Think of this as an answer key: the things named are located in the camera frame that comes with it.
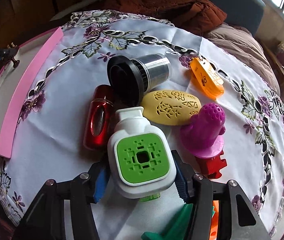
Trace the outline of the black and clear cylinder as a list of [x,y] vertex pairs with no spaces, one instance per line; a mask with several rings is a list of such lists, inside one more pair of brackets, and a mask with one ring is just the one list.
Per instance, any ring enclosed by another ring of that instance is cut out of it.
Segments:
[[109,59],[107,75],[115,96],[127,107],[135,107],[144,95],[166,82],[172,74],[169,59],[149,54],[129,59],[119,55]]

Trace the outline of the orange plastic clip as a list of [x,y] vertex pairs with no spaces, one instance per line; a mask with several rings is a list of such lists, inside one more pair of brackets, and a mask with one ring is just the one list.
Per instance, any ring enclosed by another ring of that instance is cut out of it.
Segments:
[[198,87],[206,97],[216,100],[224,94],[224,81],[211,62],[203,56],[194,57],[190,63],[190,68]]

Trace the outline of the purple box on side table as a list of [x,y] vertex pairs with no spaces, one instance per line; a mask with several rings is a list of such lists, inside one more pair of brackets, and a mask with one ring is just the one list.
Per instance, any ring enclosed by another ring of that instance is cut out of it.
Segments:
[[279,42],[276,47],[276,57],[281,65],[284,67],[284,43]]

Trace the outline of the magenta perforated mushroom toy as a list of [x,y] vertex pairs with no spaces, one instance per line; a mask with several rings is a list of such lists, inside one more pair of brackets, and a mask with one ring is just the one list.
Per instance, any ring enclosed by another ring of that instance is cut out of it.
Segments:
[[226,115],[216,103],[207,103],[190,123],[181,127],[180,137],[183,146],[193,156],[209,159],[216,157],[224,147]]

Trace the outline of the white embroidered floral tablecloth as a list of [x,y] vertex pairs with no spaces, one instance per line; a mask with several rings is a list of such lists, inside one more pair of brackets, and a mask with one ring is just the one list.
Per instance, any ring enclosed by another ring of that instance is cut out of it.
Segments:
[[196,106],[209,102],[185,67],[179,51],[184,47],[199,50],[224,81],[225,92],[217,99],[226,113],[227,166],[221,180],[237,180],[268,232],[276,233],[284,208],[284,103],[259,74],[209,40],[142,16],[87,12],[63,33],[31,78],[11,159],[0,157],[0,208],[13,224],[46,178],[64,180],[88,168],[89,156],[80,148],[93,92],[108,80],[105,55],[169,58],[173,75],[146,94],[144,114],[164,131],[172,149],[192,160],[179,128],[162,124],[192,116]]

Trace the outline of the green plastic block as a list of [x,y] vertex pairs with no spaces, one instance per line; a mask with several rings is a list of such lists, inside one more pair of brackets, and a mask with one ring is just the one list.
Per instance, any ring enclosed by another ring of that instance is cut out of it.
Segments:
[[191,216],[192,204],[184,204],[161,233],[144,232],[141,239],[183,239]]

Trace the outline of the yellow carved oval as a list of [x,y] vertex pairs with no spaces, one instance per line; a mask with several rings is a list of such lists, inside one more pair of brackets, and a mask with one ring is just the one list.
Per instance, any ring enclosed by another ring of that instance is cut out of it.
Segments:
[[141,103],[143,116],[167,126],[190,123],[190,118],[201,109],[198,97],[179,90],[155,90],[147,93]]

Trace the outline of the red puzzle block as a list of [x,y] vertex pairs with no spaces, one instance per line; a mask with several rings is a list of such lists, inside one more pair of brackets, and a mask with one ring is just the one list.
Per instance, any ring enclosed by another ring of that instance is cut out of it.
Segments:
[[203,175],[209,179],[218,179],[222,176],[221,169],[227,166],[226,159],[221,157],[224,155],[224,151],[221,151],[218,155],[212,158],[197,158],[199,169]]

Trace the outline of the rust brown quilted jacket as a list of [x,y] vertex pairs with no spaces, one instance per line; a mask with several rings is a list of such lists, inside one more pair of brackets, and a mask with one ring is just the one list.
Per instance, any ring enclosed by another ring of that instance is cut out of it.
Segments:
[[209,0],[102,0],[101,8],[165,19],[199,36],[214,30],[227,18]]

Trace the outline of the mauve duvet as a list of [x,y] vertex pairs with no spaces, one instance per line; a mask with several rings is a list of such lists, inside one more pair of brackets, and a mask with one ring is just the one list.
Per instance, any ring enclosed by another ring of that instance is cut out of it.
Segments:
[[246,28],[222,23],[204,33],[203,36],[252,68],[278,95],[281,94],[279,83],[264,55],[262,46]]

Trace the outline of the red metallic capsule bottle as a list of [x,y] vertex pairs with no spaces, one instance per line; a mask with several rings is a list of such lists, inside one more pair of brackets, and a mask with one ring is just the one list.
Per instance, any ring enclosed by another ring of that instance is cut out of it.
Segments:
[[111,136],[112,117],[115,113],[114,96],[110,85],[96,87],[89,105],[83,146],[89,150],[106,147]]

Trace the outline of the pink shallow cardboard box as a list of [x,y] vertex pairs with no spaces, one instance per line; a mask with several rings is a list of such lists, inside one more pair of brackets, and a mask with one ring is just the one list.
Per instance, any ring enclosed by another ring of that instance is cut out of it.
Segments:
[[19,114],[37,73],[63,37],[61,27],[23,43],[14,59],[0,70],[0,156],[10,158]]

